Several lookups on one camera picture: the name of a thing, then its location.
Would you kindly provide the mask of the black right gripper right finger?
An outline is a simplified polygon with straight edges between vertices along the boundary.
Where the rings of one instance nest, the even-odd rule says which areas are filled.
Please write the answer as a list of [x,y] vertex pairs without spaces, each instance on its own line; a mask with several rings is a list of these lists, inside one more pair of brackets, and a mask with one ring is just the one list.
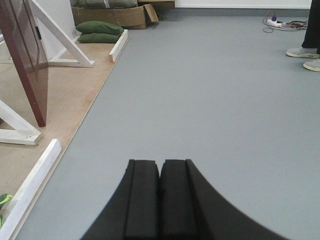
[[227,201],[190,159],[167,159],[160,189],[162,240],[283,239]]

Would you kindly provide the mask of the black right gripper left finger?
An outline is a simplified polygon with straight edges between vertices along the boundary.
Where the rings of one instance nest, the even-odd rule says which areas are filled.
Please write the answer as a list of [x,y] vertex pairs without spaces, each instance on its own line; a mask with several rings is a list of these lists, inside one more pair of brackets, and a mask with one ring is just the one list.
[[128,162],[121,182],[83,240],[157,240],[159,171],[153,160]]

